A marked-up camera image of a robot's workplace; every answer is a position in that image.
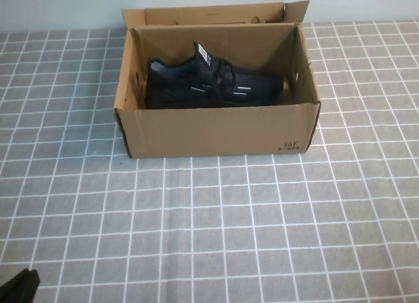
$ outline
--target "box flap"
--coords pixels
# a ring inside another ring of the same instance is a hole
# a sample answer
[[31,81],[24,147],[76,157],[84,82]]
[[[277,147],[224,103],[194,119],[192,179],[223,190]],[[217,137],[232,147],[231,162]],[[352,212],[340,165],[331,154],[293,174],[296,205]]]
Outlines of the box flap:
[[124,9],[122,10],[122,15],[128,29],[147,25],[145,10]]
[[282,22],[283,3],[147,9],[147,25]]
[[257,24],[272,22],[301,23],[309,1],[179,7],[164,9],[124,9],[128,29],[142,25]]
[[304,20],[309,3],[310,1],[308,0],[286,3],[283,21],[285,23],[301,23]]

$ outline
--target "cardboard edge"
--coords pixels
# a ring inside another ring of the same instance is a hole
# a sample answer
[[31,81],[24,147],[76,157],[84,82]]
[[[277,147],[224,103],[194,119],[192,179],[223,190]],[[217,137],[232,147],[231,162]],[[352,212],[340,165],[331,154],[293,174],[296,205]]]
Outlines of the cardboard edge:
[[121,121],[120,116],[119,116],[119,113],[120,112],[121,112],[120,109],[114,108],[113,109],[113,116],[115,117],[115,120],[116,120],[116,122],[118,124],[118,129],[119,129],[119,131],[122,134],[122,140],[124,141],[125,151],[128,154],[128,156],[130,158],[132,158],[132,155],[131,155],[131,152],[130,152],[130,148],[128,147],[128,142],[126,140],[126,134],[125,134],[125,131],[124,131],[124,126],[122,125],[122,121]]
[[283,21],[287,23],[301,23],[307,12],[309,0],[285,3]]
[[130,66],[131,66],[131,52],[132,52],[132,37],[130,31],[127,31],[124,44],[124,52],[122,53],[122,63],[119,72],[119,80],[115,100],[113,103],[114,109],[124,108],[124,99],[128,89]]
[[313,67],[312,67],[312,61],[310,59],[310,53],[308,51],[308,44],[307,44],[307,39],[306,39],[306,33],[304,32],[304,28],[301,24],[297,25],[297,29],[299,31],[299,33],[301,34],[301,41],[302,41],[302,49],[304,51],[304,55],[306,56],[307,59],[307,64],[308,64],[308,70],[311,74],[311,78],[313,80],[313,85],[314,85],[314,93],[315,93],[315,97],[313,99],[313,103],[317,103],[321,100],[321,96],[320,96],[320,92],[319,92],[319,88],[317,86],[317,81],[316,78],[314,76],[314,71],[313,71]]
[[317,111],[316,120],[314,121],[314,126],[313,126],[313,129],[312,129],[312,134],[310,136],[310,139],[308,140],[308,144],[307,144],[307,147],[304,150],[304,152],[307,152],[307,150],[310,148],[310,145],[312,144],[314,133],[316,132],[317,124],[319,122],[320,110],[321,110],[321,101],[320,100],[317,101],[316,102],[316,105],[319,105],[319,109]]

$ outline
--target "printed logo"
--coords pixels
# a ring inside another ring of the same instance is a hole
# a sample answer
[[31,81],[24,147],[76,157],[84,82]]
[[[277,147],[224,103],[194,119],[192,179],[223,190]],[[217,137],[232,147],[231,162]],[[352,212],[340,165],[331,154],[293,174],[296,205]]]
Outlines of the printed logo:
[[208,56],[208,53],[205,51],[204,48],[198,43],[198,51],[201,54],[202,58],[207,62],[208,66],[211,65],[211,57]]

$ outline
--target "cardboard box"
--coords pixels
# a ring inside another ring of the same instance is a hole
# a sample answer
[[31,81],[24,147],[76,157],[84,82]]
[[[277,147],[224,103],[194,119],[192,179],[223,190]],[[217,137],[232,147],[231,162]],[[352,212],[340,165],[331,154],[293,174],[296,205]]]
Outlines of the cardboard box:
[[[302,22],[308,1],[180,9],[123,10],[126,42],[115,118],[132,158],[305,152],[320,96]],[[276,105],[146,110],[147,60],[177,64],[198,41],[233,65],[283,75]]]

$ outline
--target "shoe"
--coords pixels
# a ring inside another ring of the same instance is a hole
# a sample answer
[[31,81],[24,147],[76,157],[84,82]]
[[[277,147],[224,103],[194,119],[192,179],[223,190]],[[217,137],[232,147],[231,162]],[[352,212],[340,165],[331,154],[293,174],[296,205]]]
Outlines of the shoe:
[[195,55],[179,65],[149,60],[146,108],[256,107],[272,105],[281,94],[282,77],[233,67],[194,45]]

